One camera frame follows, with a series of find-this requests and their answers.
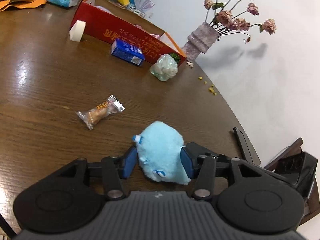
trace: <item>blue and white plush limb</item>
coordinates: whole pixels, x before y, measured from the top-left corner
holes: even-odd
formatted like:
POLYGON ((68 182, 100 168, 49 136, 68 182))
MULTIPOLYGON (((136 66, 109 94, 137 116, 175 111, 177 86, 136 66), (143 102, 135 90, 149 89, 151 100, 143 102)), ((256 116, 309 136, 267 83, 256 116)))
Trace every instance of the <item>blue and white plush limb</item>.
POLYGON ((157 182, 189 183, 180 160, 183 138, 174 128, 157 121, 132 139, 136 142, 139 164, 147 177, 157 182))

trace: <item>crumpled plastic wrapper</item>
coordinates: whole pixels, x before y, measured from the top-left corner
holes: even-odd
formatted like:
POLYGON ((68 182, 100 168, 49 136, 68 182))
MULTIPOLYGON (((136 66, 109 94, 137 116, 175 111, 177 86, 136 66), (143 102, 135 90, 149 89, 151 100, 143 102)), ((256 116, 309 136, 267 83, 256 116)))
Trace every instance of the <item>crumpled plastic wrapper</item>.
POLYGON ((89 111, 76 112, 77 115, 84 121, 89 130, 93 129, 93 126, 96 125, 102 118, 107 117, 109 114, 120 113, 124 110, 124 106, 119 102, 119 100, 111 95, 108 97, 107 101, 102 104, 92 108, 89 111))
POLYGON ((150 72, 160 81, 167 81, 178 72, 178 64, 169 54, 164 54, 151 66, 150 72))

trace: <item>flower vase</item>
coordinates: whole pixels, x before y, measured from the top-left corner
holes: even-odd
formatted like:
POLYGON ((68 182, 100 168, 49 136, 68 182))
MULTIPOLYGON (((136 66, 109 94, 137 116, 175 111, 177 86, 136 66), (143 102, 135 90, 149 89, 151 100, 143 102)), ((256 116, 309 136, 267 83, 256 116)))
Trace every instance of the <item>flower vase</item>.
POLYGON ((201 52, 207 52, 218 37, 219 33, 209 24, 203 22, 188 36, 188 42, 182 47, 187 60, 194 62, 201 52))

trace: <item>small blue carton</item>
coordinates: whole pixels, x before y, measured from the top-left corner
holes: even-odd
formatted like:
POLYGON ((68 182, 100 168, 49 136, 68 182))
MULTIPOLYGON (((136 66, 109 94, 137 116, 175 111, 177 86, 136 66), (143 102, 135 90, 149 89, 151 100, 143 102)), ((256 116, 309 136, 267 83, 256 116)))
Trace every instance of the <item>small blue carton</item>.
POLYGON ((112 43, 111 55, 136 66, 141 66, 145 59, 141 49, 120 39, 116 39, 112 43))

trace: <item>brown wooden chair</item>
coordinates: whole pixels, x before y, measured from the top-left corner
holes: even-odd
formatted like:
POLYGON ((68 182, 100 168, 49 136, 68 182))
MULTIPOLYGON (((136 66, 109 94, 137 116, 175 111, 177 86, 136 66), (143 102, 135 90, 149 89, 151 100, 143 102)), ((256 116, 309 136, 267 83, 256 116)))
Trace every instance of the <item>brown wooden chair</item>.
MULTIPOLYGON (((303 144, 302 138, 297 139, 292 145, 290 145, 283 153, 281 153, 276 159, 268 163, 264 168, 273 171, 280 159, 293 156, 302 152, 301 145, 303 144)), ((317 182, 315 181, 310 198, 305 202, 304 216, 300 222, 300 225, 307 222, 314 216, 320 213, 320 201, 317 182)))

